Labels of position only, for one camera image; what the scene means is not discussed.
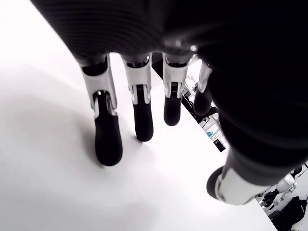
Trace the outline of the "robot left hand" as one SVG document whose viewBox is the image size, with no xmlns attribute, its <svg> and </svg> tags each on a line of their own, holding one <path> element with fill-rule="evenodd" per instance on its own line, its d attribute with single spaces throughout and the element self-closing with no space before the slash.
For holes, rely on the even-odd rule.
<svg viewBox="0 0 308 231">
<path fill-rule="evenodd" d="M 305 0 L 35 0 L 77 60 L 95 113 L 95 152 L 123 148 L 110 53 L 121 55 L 137 139 L 153 136 L 151 55 L 163 57 L 164 121 L 174 126 L 190 60 L 203 62 L 194 111 L 218 107 L 230 144 L 208 193 L 243 205 L 308 159 L 308 3 Z"/>
</svg>

